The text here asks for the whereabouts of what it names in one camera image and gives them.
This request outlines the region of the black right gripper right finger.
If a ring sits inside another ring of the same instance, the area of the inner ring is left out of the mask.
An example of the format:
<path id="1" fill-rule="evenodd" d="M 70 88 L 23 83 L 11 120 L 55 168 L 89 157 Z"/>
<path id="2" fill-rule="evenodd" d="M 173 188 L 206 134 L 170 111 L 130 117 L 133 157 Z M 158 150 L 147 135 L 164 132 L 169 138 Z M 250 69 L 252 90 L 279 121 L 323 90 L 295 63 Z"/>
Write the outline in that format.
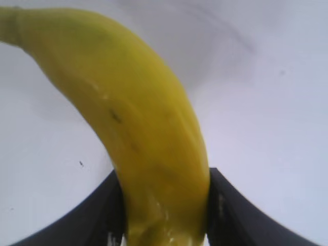
<path id="1" fill-rule="evenodd" d="M 207 237 L 209 245 L 312 245 L 248 201 L 210 168 Z"/>

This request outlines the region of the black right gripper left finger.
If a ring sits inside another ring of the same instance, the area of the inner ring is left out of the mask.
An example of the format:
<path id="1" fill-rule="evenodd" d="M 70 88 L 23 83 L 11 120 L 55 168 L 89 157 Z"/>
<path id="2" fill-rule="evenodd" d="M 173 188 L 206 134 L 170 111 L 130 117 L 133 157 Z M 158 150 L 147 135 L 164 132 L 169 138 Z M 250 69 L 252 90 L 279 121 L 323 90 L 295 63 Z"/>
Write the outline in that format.
<path id="1" fill-rule="evenodd" d="M 78 206 L 15 245 L 121 245 L 125 206 L 115 171 Z"/>

